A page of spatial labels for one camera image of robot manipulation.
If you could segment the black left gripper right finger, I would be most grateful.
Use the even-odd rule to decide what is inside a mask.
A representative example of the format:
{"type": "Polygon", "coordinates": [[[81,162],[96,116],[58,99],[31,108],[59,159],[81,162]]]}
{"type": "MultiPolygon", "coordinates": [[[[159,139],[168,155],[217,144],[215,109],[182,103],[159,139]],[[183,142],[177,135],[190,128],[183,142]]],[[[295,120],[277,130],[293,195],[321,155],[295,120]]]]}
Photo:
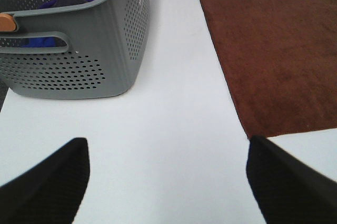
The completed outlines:
{"type": "Polygon", "coordinates": [[[250,139],[246,176],[266,223],[336,223],[336,182],[263,136],[250,139]]]}

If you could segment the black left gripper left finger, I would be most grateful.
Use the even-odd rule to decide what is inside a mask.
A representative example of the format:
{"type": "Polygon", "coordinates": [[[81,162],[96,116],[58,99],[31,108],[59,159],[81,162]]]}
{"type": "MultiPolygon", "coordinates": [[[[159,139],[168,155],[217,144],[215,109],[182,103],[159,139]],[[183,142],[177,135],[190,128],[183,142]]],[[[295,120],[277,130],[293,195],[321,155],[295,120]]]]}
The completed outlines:
{"type": "Polygon", "coordinates": [[[72,223],[90,178],[86,138],[74,138],[1,186],[1,223],[72,223]]]}

